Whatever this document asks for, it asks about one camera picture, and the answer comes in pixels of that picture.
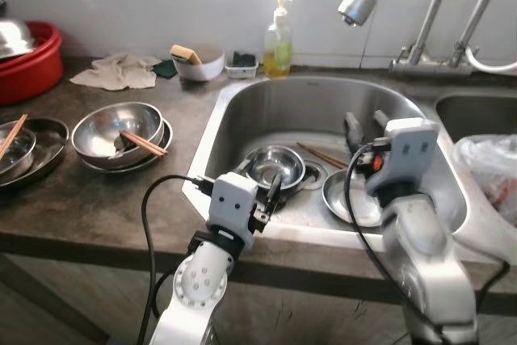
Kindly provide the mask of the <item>beige dish cloth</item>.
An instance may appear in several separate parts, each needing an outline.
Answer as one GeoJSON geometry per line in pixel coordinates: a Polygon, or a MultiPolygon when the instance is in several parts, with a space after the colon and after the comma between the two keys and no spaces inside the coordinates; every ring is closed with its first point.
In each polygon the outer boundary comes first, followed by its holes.
{"type": "Polygon", "coordinates": [[[127,89],[152,89],[158,76],[153,72],[158,57],[137,53],[112,54],[92,61],[90,68],[71,77],[70,81],[81,86],[109,91],[127,89]]]}

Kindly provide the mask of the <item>clear plastic bag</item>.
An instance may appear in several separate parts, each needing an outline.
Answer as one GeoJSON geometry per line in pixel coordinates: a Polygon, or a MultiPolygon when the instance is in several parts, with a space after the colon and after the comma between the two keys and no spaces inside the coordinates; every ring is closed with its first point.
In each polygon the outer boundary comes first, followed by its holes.
{"type": "Polygon", "coordinates": [[[465,136],[452,153],[469,169],[489,204],[506,222],[517,218],[517,136],[481,134],[465,136]]]}

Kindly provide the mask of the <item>shallow steel plate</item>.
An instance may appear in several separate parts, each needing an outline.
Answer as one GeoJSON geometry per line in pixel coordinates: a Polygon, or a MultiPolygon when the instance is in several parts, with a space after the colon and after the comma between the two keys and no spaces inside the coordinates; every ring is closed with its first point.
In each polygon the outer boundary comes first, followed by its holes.
{"type": "Polygon", "coordinates": [[[376,228],[383,225],[380,204],[375,196],[366,191],[366,179],[361,174],[353,174],[348,187],[351,211],[346,204],[346,171],[334,172],[322,184],[322,201],[337,218],[351,225],[376,228]]]}

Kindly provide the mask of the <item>small steel bowl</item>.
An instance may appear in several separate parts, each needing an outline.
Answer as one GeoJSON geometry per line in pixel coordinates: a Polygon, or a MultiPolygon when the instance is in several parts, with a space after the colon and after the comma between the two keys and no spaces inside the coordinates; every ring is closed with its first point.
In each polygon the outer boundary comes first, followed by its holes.
{"type": "Polygon", "coordinates": [[[302,183],[306,165],[294,149],[283,145],[264,145],[252,149],[236,169],[247,172],[263,189],[269,188],[274,175],[282,174],[282,191],[289,191],[302,183]]]}

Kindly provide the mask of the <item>red plastic basin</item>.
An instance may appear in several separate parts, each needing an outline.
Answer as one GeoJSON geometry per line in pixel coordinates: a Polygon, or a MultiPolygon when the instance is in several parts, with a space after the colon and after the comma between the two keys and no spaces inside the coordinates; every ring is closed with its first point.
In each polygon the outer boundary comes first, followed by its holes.
{"type": "Polygon", "coordinates": [[[54,89],[64,74],[63,35],[56,25],[28,21],[38,47],[25,56],[0,61],[0,107],[22,103],[54,89]]]}

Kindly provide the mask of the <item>chrome twin pipe faucet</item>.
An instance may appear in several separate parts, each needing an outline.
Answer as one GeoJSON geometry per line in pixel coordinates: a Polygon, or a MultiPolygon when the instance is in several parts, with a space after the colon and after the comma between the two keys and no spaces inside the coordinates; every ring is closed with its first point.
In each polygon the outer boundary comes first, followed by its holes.
{"type": "Polygon", "coordinates": [[[443,0],[430,0],[429,6],[418,30],[416,41],[409,47],[404,47],[398,58],[390,64],[390,72],[404,76],[436,76],[436,77],[466,77],[473,71],[488,74],[509,75],[515,72],[516,64],[484,65],[479,63],[469,41],[479,27],[487,6],[491,0],[477,0],[468,22],[461,32],[459,40],[454,44],[451,56],[446,61],[433,61],[425,58],[429,32],[435,22],[443,0]]]}

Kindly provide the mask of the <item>large steel mixing bowl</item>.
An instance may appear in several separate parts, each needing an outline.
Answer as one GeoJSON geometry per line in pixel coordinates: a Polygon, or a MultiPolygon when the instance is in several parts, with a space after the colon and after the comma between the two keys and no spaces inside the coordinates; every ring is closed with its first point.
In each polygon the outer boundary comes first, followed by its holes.
{"type": "Polygon", "coordinates": [[[115,103],[81,119],[73,130],[71,141],[82,159],[106,169],[125,168],[152,156],[132,141],[120,141],[123,131],[158,143],[166,135],[165,119],[148,103],[115,103]]]}

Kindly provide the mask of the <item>yellow dish soap pump bottle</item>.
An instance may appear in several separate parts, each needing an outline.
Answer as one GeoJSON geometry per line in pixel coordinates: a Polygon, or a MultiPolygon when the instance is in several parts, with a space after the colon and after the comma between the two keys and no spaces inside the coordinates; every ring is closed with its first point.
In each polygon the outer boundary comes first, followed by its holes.
{"type": "Polygon", "coordinates": [[[277,0],[271,24],[263,37],[263,74],[270,78],[287,77],[292,65],[294,31],[287,10],[291,1],[277,0]]]}

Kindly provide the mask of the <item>small white plastic dish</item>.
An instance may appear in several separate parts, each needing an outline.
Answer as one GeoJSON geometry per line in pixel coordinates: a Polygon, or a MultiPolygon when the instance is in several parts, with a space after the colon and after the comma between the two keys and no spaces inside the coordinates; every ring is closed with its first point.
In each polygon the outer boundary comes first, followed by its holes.
{"type": "Polygon", "coordinates": [[[230,58],[232,58],[232,54],[228,56],[228,60],[225,61],[223,64],[225,66],[225,72],[228,74],[229,78],[232,79],[247,79],[252,78],[256,76],[256,73],[258,72],[259,62],[256,60],[256,65],[252,65],[252,67],[229,67],[230,58]]]}

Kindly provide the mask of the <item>yellow sponge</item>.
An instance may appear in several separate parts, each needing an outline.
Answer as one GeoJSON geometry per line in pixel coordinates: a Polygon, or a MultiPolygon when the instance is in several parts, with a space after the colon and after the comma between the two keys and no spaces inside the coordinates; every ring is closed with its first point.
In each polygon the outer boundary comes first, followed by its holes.
{"type": "Polygon", "coordinates": [[[199,54],[192,48],[174,44],[170,47],[170,56],[174,58],[176,61],[181,61],[181,63],[188,63],[191,65],[202,65],[202,58],[200,58],[199,54]]]}

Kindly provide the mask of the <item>grey wood sink cabinet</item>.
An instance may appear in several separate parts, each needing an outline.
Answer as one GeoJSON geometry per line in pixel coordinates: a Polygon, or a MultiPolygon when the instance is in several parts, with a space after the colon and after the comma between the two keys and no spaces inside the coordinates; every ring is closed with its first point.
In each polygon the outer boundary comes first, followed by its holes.
{"type": "MultiPolygon", "coordinates": [[[[133,345],[147,300],[144,271],[78,265],[77,307],[119,345],[133,345]]],[[[410,345],[402,308],[232,283],[213,317],[214,345],[410,345]]]]}

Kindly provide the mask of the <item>stainless steel double sink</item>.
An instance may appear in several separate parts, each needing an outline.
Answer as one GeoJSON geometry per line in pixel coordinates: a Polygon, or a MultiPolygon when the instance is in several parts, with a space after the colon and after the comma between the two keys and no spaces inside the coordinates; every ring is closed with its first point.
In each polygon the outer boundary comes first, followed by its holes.
{"type": "Polygon", "coordinates": [[[477,251],[517,257],[517,231],[481,192],[468,167],[453,154],[461,138],[511,130],[506,115],[516,99],[501,91],[384,84],[344,77],[294,76],[272,82],[235,82],[223,89],[207,120],[189,175],[216,178],[236,169],[252,149],[302,143],[347,159],[347,113],[357,116],[366,141],[383,127],[374,119],[381,111],[390,119],[425,117],[439,124],[435,160],[422,189],[431,195],[437,216],[465,244],[477,251]]]}

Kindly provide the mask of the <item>white ceramic bowl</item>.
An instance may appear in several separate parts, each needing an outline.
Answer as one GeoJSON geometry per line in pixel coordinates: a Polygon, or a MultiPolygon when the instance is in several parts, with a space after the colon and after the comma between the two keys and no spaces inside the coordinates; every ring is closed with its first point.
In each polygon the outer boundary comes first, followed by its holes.
{"type": "Polygon", "coordinates": [[[194,49],[202,58],[202,65],[191,65],[176,61],[176,68],[181,79],[189,82],[210,82],[223,71],[225,63],[225,50],[216,44],[188,44],[188,48],[194,49]]]}

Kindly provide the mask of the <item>grey wood stove cabinet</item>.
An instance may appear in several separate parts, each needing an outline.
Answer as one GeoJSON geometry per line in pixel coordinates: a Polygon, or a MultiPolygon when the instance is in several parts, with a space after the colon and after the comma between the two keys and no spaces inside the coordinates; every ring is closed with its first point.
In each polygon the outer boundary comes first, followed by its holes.
{"type": "Polygon", "coordinates": [[[0,344],[106,345],[111,335],[85,315],[81,267],[0,254],[0,344]]]}

